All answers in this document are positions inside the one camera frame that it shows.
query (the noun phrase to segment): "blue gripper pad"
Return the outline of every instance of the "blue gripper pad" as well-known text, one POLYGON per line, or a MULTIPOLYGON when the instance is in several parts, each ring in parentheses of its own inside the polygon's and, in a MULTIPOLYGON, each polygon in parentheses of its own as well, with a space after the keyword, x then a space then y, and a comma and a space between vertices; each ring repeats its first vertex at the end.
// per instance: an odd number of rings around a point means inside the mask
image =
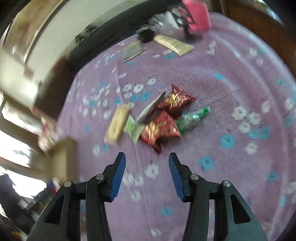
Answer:
POLYGON ((168 157, 168 165, 178 197, 182 202, 191 202, 194 193, 189 184, 189 178, 192 174, 189 167, 182 165, 174 152, 168 157))
POLYGON ((172 175, 172 179, 175 185, 177 196, 181 199, 181 201, 185 200, 185 193, 183 192, 183 182, 181 179, 181 175, 175 165, 174 159, 172 157, 172 153, 168 157, 168 166, 170 168, 170 173, 172 175))
POLYGON ((111 193, 110 193, 110 199, 111 201, 114 200, 114 198, 117 197, 121 180, 123 177, 124 170, 126 168, 126 156, 123 152, 119 152, 117 155, 117 158, 113 164, 112 169, 115 168, 115 172, 113 173, 113 178, 111 181, 111 193))

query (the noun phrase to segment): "floral tablecloth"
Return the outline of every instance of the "floral tablecloth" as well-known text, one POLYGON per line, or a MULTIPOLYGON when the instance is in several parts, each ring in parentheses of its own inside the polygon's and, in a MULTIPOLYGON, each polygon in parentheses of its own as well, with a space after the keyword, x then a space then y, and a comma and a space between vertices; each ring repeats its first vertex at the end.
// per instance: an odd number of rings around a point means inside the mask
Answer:
MULTIPOLYGON (((189 204, 176 195, 171 152, 208 181, 230 180, 269 240, 281 234, 295 211, 295 79, 253 33, 217 13, 210 18, 212 29, 182 57, 152 41, 143 54, 123 63, 121 50, 136 41, 132 36, 75 77, 57 130, 78 142, 80 180, 102 172, 119 151, 127 158, 119 195, 106 204, 113 240, 181 240, 189 204), (130 103, 137 116, 161 92, 168 94, 172 83, 197 98, 186 111, 210 107, 196 129, 162 145, 161 155, 126 135, 115 146, 104 144, 118 104, 130 103)), ((211 202, 209 240, 213 209, 211 202)))

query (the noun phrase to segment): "red snack packet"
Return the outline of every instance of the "red snack packet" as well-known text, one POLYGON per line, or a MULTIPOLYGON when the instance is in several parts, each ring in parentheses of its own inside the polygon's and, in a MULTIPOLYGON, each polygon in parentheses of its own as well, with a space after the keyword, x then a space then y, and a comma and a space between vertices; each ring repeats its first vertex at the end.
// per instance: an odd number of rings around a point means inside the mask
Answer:
POLYGON ((159 138, 180 136, 181 134, 174 119, 167 111, 163 110, 158 117, 146 125, 140 139, 148 145, 151 145, 154 150, 160 154, 162 150, 158 143, 159 138))
POLYGON ((194 101, 196 101, 196 98, 193 95, 187 94, 172 84, 172 92, 164 102, 158 104, 157 108, 165 109, 171 115, 178 116, 181 114, 181 108, 183 106, 194 101))

